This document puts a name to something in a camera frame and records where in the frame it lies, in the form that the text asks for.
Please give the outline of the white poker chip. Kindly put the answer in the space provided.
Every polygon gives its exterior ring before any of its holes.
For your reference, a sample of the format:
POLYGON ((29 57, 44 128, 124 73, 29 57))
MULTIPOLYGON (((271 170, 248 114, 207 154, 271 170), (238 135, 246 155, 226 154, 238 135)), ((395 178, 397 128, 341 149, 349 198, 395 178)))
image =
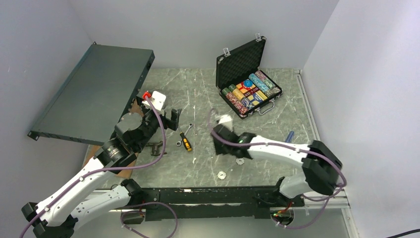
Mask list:
POLYGON ((244 159, 242 159, 242 158, 238 158, 238 159, 236 159, 235 161, 236 161, 236 163, 237 163, 238 165, 242 165, 242 164, 244 164, 244 162, 245 162, 245 160, 244 160, 244 159))
POLYGON ((224 180, 226 178, 226 173, 224 171, 219 171, 218 174, 217 174, 217 177, 220 180, 224 180))

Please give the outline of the blue playing card deck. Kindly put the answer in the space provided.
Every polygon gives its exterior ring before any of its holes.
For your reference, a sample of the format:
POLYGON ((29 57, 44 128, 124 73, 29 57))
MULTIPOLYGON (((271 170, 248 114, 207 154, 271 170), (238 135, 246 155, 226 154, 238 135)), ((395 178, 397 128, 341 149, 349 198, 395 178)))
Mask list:
POLYGON ((247 99, 254 105, 257 106, 267 99, 267 96, 261 91, 256 91, 250 94, 247 99))

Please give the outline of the blue round blind button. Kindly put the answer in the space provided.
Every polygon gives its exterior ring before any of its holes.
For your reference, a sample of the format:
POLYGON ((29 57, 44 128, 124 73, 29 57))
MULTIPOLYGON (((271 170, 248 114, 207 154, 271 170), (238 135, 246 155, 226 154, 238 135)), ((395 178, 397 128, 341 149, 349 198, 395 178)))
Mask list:
POLYGON ((249 79, 245 80, 245 81, 243 82, 243 85, 244 85, 244 87, 245 87, 245 88, 247 88, 247 89, 252 89, 252 88, 255 88, 254 83, 253 83, 251 80, 249 80, 249 79))

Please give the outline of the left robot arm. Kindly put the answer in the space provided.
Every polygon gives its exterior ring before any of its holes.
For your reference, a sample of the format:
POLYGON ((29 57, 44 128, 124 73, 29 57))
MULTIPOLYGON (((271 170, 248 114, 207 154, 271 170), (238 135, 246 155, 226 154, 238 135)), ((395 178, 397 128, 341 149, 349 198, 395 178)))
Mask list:
POLYGON ((144 191, 131 178, 105 194, 89 200, 86 197, 110 177, 127 170, 157 130, 176 131, 181 111, 173 109, 169 119, 155 107, 145 107, 142 116, 125 114, 114 127, 114 137, 105 142, 71 180, 43 201, 29 202, 22 207, 28 224, 19 236, 24 237, 32 227, 37 238, 69 238, 109 210, 138 207, 144 199, 144 191))

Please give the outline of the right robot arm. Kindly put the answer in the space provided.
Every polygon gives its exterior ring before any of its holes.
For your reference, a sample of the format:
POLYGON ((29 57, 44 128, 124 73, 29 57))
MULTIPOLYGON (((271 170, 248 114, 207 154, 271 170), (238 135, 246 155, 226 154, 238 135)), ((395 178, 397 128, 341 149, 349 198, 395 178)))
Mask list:
POLYGON ((217 154, 280 162, 297 169, 295 175, 278 180, 273 200, 279 206, 311 191, 331 198, 347 185, 341 161, 319 140, 310 144, 291 144, 248 132, 237 135, 222 124, 213 127, 210 133, 217 154))

